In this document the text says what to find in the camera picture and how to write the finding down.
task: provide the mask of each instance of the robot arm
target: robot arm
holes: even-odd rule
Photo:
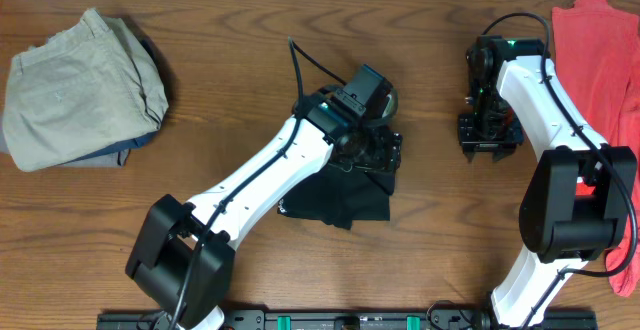
[[[397,107],[393,94],[391,84],[364,65],[344,88],[328,86],[302,99],[275,138],[231,176],[185,204],[166,195],[151,207],[127,262],[127,275],[173,313],[193,257],[179,325],[217,330],[224,320],[217,305],[229,289],[238,246],[289,190],[329,161],[346,169],[395,173],[402,137],[386,126]],[[296,124],[284,155],[256,176],[283,151]],[[252,180],[230,198],[247,179]],[[223,199],[230,202],[205,232],[203,224]],[[189,236],[204,244],[198,256],[180,239]]]
[[[515,151],[527,133],[538,167],[520,207],[524,246],[504,282],[491,293],[494,321],[521,327],[564,268],[581,269],[622,239],[626,224],[621,194],[560,112],[542,81],[543,44],[537,39],[505,40],[481,36],[467,59],[474,106],[461,115],[460,143],[471,159],[478,151],[494,159]],[[612,148],[584,120],[555,76],[551,59],[547,75],[563,106],[583,133],[606,154],[628,188],[635,157],[626,147]],[[593,195],[576,196],[576,184],[594,187]],[[571,274],[553,287],[529,325],[542,322],[546,307]]]

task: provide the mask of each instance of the black cloth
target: black cloth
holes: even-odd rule
[[[393,174],[344,172],[327,165],[291,189],[280,201],[278,213],[349,230],[353,220],[389,221],[394,187]]]

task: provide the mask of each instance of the black cable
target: black cable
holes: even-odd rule
[[[437,306],[438,304],[441,304],[441,303],[447,303],[447,304],[453,305],[456,308],[456,310],[458,310],[458,312],[460,313],[460,316],[464,319],[464,321],[466,321],[469,324],[468,326],[465,326],[464,328],[462,328],[460,330],[467,330],[467,329],[473,328],[473,322],[471,322],[471,320],[469,320],[469,318],[467,318],[467,316],[462,312],[462,309],[460,308],[460,306],[458,306],[458,304],[454,303],[451,300],[438,300],[438,301],[434,302],[433,305],[431,305],[429,307],[429,309],[427,310],[427,320],[429,320],[431,325],[433,325],[436,328],[436,330],[441,330],[441,328],[431,321],[431,311],[432,311],[434,306]]]
[[[582,127],[579,126],[575,122],[575,120],[571,117],[571,114],[569,114],[569,111],[567,111],[567,109],[564,107],[564,105],[560,101],[560,98],[558,98],[558,95],[553,90],[553,86],[551,85],[551,82],[549,81],[549,76],[547,75],[547,67],[546,67],[546,61],[547,61],[546,56],[549,51],[549,43],[551,41],[551,28],[549,27],[549,24],[547,23],[547,21],[543,17],[533,13],[527,13],[527,12],[512,13],[512,14],[502,16],[497,20],[495,20],[493,23],[491,23],[491,25],[487,27],[487,29],[482,33],[482,35],[486,35],[489,32],[489,30],[491,30],[491,28],[493,28],[495,25],[497,25],[501,21],[511,17],[520,17],[520,16],[535,19],[544,26],[546,41],[544,43],[543,55],[540,57],[540,73],[542,75],[542,81],[545,84],[547,91],[549,92],[549,95],[551,95],[553,102],[556,104],[558,109],[560,109],[560,112],[565,117],[565,119],[573,129],[574,133],[578,135],[578,137],[580,137],[580,139],[589,147],[589,150],[596,155],[596,157],[598,158],[598,161],[602,164],[602,168],[607,173],[609,173],[609,175],[613,178],[613,181],[616,184],[616,187],[618,188],[618,190],[620,191],[620,194],[622,195],[623,201],[625,203],[625,207],[627,208],[627,211],[629,213],[629,221],[631,226],[631,241],[629,243],[629,251],[626,257],[624,258],[624,260],[615,269],[600,272],[600,271],[564,268],[558,271],[558,275],[556,276],[556,278],[553,280],[553,282],[547,288],[547,290],[543,293],[542,297],[540,298],[536,306],[534,306],[531,309],[529,316],[527,316],[527,319],[525,320],[521,328],[521,329],[527,329],[529,327],[529,323],[531,322],[531,319],[533,318],[533,316],[535,316],[535,313],[542,306],[542,304],[544,304],[546,299],[553,292],[553,289],[560,283],[562,279],[564,279],[566,274],[576,274],[576,275],[604,278],[604,277],[611,277],[611,276],[618,275],[622,271],[624,271],[633,260],[633,256],[635,255],[635,252],[636,252],[636,247],[638,246],[638,221],[636,218],[635,209],[633,207],[633,202],[631,201],[631,195],[627,190],[627,188],[624,186],[624,182],[620,178],[620,175],[618,174],[617,171],[615,171],[613,166],[611,166],[611,163],[609,163],[609,161],[605,158],[602,152],[582,132]]]
[[[289,38],[289,41],[291,43],[293,43],[293,48],[298,50],[298,52],[300,53],[300,55],[304,56],[305,59],[309,60],[310,63],[312,63],[313,65],[315,65],[318,69],[322,70],[325,74],[331,76],[332,78],[334,78],[337,82],[339,82],[342,85],[347,85],[347,82],[342,80],[341,77],[339,77],[338,75],[332,73],[329,69],[327,69],[326,67],[320,65],[320,63],[318,63],[317,61],[315,61],[311,56],[307,55],[306,52],[304,52],[302,49],[300,49],[300,47],[298,46],[298,44],[296,44],[295,42],[293,42],[293,40],[291,40],[291,38]]]
[[[289,38],[289,49],[291,50],[291,59],[293,61],[293,68],[296,73],[296,81],[298,83],[298,104],[302,103],[304,97],[304,90],[302,87],[302,75],[300,74],[300,65],[298,64],[298,58],[295,53],[296,45],[293,42],[293,39]],[[249,185],[253,180],[255,180],[258,176],[260,176],[265,170],[267,170],[271,165],[273,165],[276,161],[278,161],[282,156],[285,155],[296,135],[298,134],[298,129],[300,128],[301,117],[296,116],[296,122],[293,126],[293,131],[291,132],[291,136],[284,144],[284,146],[278,150],[276,155],[274,155],[269,161],[267,161],[264,165],[262,165],[258,170],[256,170],[253,174],[247,177],[240,185],[238,185],[235,189],[229,193],[224,199],[222,199],[218,206],[213,211],[213,214],[207,221],[207,224],[204,226],[204,230],[200,237],[198,237],[198,241],[193,250],[193,254],[191,255],[191,259],[189,260],[189,265],[187,266],[187,272],[184,277],[184,281],[182,282],[182,288],[180,289],[180,296],[178,297],[178,303],[176,304],[176,309],[174,311],[173,317],[171,318],[171,323],[169,324],[169,330],[174,330],[176,325],[178,324],[178,318],[180,317],[180,312],[182,310],[182,305],[184,304],[184,296],[186,294],[187,288],[189,287],[189,282],[191,281],[191,275],[193,273],[193,265],[195,264],[195,260],[200,256],[200,252],[204,247],[204,240],[208,238],[209,232],[211,231],[211,227],[213,223],[218,218],[218,216],[223,213],[227,207],[227,205],[233,201],[233,198],[237,196],[247,185]]]

